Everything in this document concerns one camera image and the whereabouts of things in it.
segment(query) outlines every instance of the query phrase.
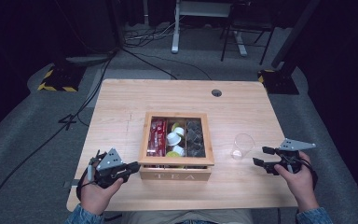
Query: wooden table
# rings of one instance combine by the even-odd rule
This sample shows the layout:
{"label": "wooden table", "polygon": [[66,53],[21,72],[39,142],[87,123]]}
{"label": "wooden table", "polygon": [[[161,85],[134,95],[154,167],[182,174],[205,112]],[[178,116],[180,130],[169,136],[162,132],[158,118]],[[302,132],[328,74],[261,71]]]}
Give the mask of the wooden table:
{"label": "wooden table", "polygon": [[[212,95],[220,90],[222,95]],[[214,167],[208,181],[142,180],[131,175],[112,198],[108,211],[189,210],[296,206],[281,176],[254,166],[252,157],[278,161],[261,147],[278,147],[281,127],[261,83],[243,81],[107,79],[103,82],[76,170],[90,158],[116,147],[124,162],[137,161],[146,111],[207,113]],[[255,149],[241,161],[229,152],[238,133],[248,133]],[[67,202],[78,204],[73,187]]]}

